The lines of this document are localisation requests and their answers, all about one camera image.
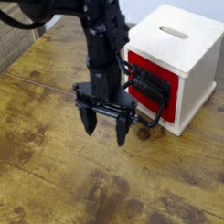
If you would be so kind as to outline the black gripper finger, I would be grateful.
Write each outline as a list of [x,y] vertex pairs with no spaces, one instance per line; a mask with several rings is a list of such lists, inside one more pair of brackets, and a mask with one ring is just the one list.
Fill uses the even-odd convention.
[[126,139],[126,135],[129,133],[130,128],[130,120],[128,117],[120,116],[116,120],[116,133],[117,133],[117,143],[118,146],[124,145],[124,139]]
[[96,112],[92,108],[80,107],[79,113],[86,133],[91,136],[97,126]]

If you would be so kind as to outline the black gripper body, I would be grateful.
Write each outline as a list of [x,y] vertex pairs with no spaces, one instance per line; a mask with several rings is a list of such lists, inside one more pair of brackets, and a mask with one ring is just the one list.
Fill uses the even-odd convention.
[[80,17],[87,48],[86,65],[91,79],[73,86],[82,117],[98,113],[112,118],[133,118],[136,100],[122,86],[125,71],[121,50],[129,41],[129,27],[120,8],[85,6]]

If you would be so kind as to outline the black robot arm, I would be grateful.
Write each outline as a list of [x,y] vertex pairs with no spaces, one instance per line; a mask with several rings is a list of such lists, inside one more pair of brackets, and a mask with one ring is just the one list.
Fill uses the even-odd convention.
[[122,73],[127,63],[121,51],[129,41],[129,27],[119,0],[0,0],[16,3],[30,24],[15,20],[0,9],[0,20],[19,29],[44,26],[53,16],[80,19],[87,42],[86,65],[91,79],[73,86],[80,118],[87,134],[94,133],[98,113],[116,120],[117,143],[124,144],[134,118],[136,99],[124,91]]

